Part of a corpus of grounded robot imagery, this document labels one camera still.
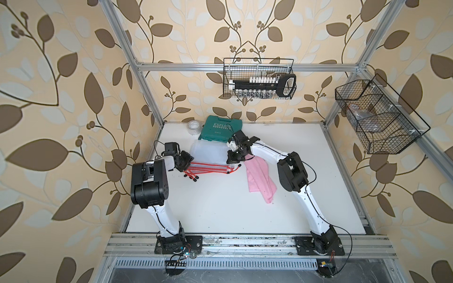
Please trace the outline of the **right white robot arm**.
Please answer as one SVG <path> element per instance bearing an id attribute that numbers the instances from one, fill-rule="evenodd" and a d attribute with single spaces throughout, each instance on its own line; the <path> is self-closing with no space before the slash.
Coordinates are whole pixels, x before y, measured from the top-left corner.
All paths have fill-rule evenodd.
<path id="1" fill-rule="evenodd" d="M 338 240 L 334 226 L 325 220 L 316 204 L 311 193 L 309 176 L 304 167 L 305 163 L 298 153 L 282 152 L 263 143 L 255 136 L 248 138 L 242 131 L 233 134 L 227 141 L 227 145 L 230 148 L 228 164 L 245 162 L 250 155 L 252 160 L 262 158 L 277 166 L 280 185 L 286 191 L 294 193 L 301 203 L 313 237 L 313 248 L 318 250 L 318 253 L 324 254 Z"/>

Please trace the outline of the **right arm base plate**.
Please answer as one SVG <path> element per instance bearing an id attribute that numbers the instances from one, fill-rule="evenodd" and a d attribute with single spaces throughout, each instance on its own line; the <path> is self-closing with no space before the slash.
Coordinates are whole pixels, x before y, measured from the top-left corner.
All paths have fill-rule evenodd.
<path id="1" fill-rule="evenodd" d="M 322 237 L 294 237 L 297 255 L 299 256 L 345 256 L 340 238 L 322 239 Z"/>

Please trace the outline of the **pink wiping cloth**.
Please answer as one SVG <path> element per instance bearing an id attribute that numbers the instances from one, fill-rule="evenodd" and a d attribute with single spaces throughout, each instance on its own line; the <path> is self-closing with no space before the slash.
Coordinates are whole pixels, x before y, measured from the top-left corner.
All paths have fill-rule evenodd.
<path id="1" fill-rule="evenodd" d="M 270 204 L 277 191 L 277 186 L 270 178 L 268 163 L 263 158 L 249 154 L 245 158 L 244 165 L 247 172 L 249 192 L 261 193 L 264 201 Z"/>

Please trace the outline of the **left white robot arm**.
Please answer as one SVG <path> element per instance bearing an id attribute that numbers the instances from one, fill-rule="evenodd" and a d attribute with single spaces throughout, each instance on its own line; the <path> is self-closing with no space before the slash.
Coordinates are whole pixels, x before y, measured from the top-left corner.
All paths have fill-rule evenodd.
<path id="1" fill-rule="evenodd" d="M 158 241 L 166 249 L 178 250 L 186 244 L 185 232 L 170 206 L 168 172 L 188 169 L 193 157 L 184 150 L 176 155 L 160 156 L 132 167 L 130 198 L 132 204 L 149 213 L 158 226 Z"/>

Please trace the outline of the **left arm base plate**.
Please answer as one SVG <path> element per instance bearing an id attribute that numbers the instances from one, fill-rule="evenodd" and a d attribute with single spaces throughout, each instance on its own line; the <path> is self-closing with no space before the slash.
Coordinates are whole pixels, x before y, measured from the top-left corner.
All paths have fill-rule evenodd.
<path id="1" fill-rule="evenodd" d="M 158 255 L 200 254 L 203 237 L 200 235 L 161 237 L 157 236 L 154 253 Z"/>

